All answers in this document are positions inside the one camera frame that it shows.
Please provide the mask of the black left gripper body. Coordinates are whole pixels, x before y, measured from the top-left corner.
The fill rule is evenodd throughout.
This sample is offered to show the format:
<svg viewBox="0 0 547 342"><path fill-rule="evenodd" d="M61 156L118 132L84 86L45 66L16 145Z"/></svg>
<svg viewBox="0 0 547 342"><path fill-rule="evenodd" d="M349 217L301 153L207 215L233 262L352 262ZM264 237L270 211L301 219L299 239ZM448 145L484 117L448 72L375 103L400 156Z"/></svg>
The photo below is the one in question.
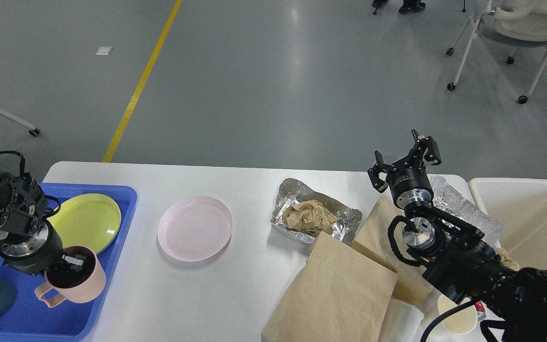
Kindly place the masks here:
<svg viewBox="0 0 547 342"><path fill-rule="evenodd" d="M49 221L44 221L26 242L0 240L3 266L29 275L43 275L64 266L62 240Z"/></svg>

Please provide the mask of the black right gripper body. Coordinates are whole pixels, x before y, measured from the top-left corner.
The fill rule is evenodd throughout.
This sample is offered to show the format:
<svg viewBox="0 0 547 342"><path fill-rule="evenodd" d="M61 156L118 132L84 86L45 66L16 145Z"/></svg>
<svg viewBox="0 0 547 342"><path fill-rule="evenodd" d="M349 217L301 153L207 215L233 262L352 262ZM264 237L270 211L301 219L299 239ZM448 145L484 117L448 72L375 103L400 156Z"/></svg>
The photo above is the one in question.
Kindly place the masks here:
<svg viewBox="0 0 547 342"><path fill-rule="evenodd" d="M412 203L432 204L434 191L426 172L427 164L417 159L398 160L387 172L386 182L396 207L405 209Z"/></svg>

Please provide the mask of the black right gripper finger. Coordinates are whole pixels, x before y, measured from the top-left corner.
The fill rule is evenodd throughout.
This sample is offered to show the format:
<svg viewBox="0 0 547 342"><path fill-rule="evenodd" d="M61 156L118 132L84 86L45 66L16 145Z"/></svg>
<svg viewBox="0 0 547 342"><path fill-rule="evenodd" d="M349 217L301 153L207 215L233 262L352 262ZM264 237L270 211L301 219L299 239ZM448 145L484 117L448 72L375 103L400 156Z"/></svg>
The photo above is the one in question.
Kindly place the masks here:
<svg viewBox="0 0 547 342"><path fill-rule="evenodd" d="M374 152L374 163L372 167L368 169L368 177L375 190L379 193L385 192L388 189L389 184L386 181L386 177L381 178L381 175L393 174L395 172L396 166L386 164L383 155L380 152Z"/></svg>
<svg viewBox="0 0 547 342"><path fill-rule="evenodd" d="M438 143L432 136L420 135L417 130L411 130L414 145L409 151L410 168L427 168L442 163Z"/></svg>

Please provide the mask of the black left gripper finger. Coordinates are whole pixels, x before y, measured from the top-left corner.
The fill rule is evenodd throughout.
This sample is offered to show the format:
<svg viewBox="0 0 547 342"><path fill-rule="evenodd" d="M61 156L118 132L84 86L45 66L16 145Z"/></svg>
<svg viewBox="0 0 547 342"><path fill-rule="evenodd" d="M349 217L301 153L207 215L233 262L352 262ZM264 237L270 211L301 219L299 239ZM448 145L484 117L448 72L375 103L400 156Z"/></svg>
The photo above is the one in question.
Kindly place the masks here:
<svg viewBox="0 0 547 342"><path fill-rule="evenodd" d="M62 255L61 270L65 272L80 272L84 269L86 256Z"/></svg>

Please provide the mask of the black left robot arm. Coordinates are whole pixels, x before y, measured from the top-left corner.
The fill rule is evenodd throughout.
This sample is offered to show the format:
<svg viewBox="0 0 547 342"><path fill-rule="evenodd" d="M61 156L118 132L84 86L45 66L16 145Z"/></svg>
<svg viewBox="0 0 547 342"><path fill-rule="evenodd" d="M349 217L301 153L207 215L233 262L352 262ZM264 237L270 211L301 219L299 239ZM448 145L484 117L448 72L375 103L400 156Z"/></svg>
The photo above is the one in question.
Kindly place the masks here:
<svg viewBox="0 0 547 342"><path fill-rule="evenodd" d="M0 257L4 266L33 276L85 270L87 258L66 252L49 221L61 210L61 202L46 195L26 171L21 153L11 154L19 158L18 174L0 170Z"/></svg>

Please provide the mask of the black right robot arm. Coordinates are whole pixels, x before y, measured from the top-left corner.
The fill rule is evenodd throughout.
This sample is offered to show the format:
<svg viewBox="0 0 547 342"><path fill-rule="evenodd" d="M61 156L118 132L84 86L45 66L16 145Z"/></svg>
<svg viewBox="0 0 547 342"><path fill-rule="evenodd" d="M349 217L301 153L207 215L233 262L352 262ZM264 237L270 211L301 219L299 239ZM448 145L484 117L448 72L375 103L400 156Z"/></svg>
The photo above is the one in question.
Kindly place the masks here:
<svg viewBox="0 0 547 342"><path fill-rule="evenodd" d="M446 318L482 302L499 317L480 322L486 341L494 342L492 329L499 329L504 342L547 342L547 270L504 266L482 230L435 207L427 167L441 164L438 145L417 130L412 137L407 156L393 164L375 151L368 175L373 188L389 189L403 211L387 228L391 251L408 266L423 266L423 278L456 303L434 318L420 340Z"/></svg>

